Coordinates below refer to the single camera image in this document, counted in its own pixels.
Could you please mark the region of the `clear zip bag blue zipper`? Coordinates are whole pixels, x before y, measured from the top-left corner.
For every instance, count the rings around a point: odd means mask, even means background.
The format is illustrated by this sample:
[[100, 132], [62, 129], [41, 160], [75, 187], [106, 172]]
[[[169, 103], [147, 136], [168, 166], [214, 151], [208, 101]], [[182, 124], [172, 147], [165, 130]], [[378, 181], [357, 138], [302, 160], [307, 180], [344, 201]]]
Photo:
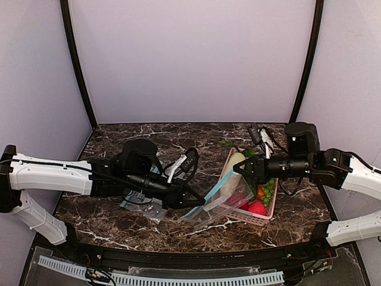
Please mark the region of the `clear zip bag blue zipper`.
[[[180, 219], [189, 222], [196, 230], [199, 230], [219, 220], [221, 217], [225, 216], [230, 209], [235, 208], [225, 205], [226, 200], [220, 195], [220, 188], [233, 172], [234, 171], [230, 171], [223, 180], [218, 182], [211, 189], [211, 191], [204, 197], [205, 204], [203, 206], [194, 207]], [[253, 197], [253, 193], [244, 178], [243, 180], [246, 186], [244, 196], [250, 201]]]

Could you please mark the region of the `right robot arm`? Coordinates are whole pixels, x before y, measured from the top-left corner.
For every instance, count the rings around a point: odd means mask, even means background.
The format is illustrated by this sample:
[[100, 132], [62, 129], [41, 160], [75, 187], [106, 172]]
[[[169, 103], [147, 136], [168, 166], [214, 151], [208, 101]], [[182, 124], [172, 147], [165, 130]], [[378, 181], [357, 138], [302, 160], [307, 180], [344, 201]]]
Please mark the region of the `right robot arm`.
[[[380, 169], [353, 152], [320, 149], [317, 128], [294, 122], [285, 127], [287, 154], [253, 156], [236, 163], [233, 170], [257, 184], [279, 178], [308, 178], [336, 190], [345, 189], [380, 199]], [[348, 220], [316, 224], [311, 241], [325, 240], [332, 247], [380, 236], [380, 212]]]

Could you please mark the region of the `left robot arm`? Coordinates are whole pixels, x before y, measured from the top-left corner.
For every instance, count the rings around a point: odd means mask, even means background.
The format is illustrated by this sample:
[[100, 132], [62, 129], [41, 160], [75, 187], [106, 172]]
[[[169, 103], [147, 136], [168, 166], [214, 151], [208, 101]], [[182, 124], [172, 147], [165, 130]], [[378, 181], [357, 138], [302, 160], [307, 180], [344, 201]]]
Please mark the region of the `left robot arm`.
[[[186, 209], [205, 204], [189, 186], [199, 154], [191, 147], [178, 160], [162, 166], [158, 148], [150, 140], [126, 141], [110, 160], [56, 161], [25, 156], [7, 145], [1, 156], [1, 213], [11, 213], [52, 245], [76, 244], [75, 228], [48, 213], [28, 189], [63, 191], [90, 197], [125, 197], [141, 191], [160, 200], [164, 209]], [[182, 173], [191, 172], [186, 179]]]

